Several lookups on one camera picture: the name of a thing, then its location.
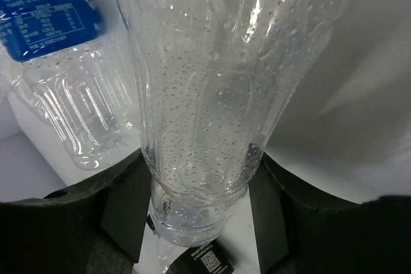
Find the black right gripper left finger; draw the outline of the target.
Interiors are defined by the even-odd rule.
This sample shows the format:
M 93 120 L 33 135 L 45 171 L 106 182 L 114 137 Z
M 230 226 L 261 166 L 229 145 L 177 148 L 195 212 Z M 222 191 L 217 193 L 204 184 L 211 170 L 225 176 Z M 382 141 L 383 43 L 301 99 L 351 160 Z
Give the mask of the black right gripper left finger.
M 2 273 L 131 273 L 150 199 L 141 150 L 44 198 L 1 204 Z

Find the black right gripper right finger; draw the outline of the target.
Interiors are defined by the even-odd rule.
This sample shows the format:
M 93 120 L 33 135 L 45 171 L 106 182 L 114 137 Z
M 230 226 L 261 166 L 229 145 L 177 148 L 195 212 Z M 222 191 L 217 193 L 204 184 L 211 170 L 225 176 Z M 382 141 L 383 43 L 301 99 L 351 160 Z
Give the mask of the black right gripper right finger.
M 267 155 L 249 192 L 262 273 L 410 272 L 408 196 L 353 203 Z

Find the clear plastic bottle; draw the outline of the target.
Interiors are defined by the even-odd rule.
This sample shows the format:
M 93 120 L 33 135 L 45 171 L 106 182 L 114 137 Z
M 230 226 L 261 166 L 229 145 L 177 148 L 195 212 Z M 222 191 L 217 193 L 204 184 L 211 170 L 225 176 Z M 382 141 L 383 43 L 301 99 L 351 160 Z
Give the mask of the clear plastic bottle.
M 161 237 L 183 247 L 218 237 L 349 2 L 117 0 Z

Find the small black label bottle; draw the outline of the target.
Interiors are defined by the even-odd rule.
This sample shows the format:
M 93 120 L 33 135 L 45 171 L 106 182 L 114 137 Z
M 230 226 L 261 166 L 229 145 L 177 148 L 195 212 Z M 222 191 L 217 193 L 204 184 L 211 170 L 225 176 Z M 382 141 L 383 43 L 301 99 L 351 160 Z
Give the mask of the small black label bottle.
M 150 215 L 147 216 L 146 224 L 157 236 L 156 252 L 163 273 L 234 273 L 234 266 L 226 249 L 217 240 L 202 246 L 180 247 L 167 242 L 158 234 Z

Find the blue label Pocari bottle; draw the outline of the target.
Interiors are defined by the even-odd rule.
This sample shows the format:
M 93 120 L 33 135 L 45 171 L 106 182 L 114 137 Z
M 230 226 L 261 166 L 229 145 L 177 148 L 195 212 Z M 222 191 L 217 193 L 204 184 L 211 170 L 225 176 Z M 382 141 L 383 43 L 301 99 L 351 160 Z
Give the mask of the blue label Pocari bottle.
M 116 0 L 1 0 L 12 89 L 74 164 L 116 164 L 137 136 L 137 91 Z

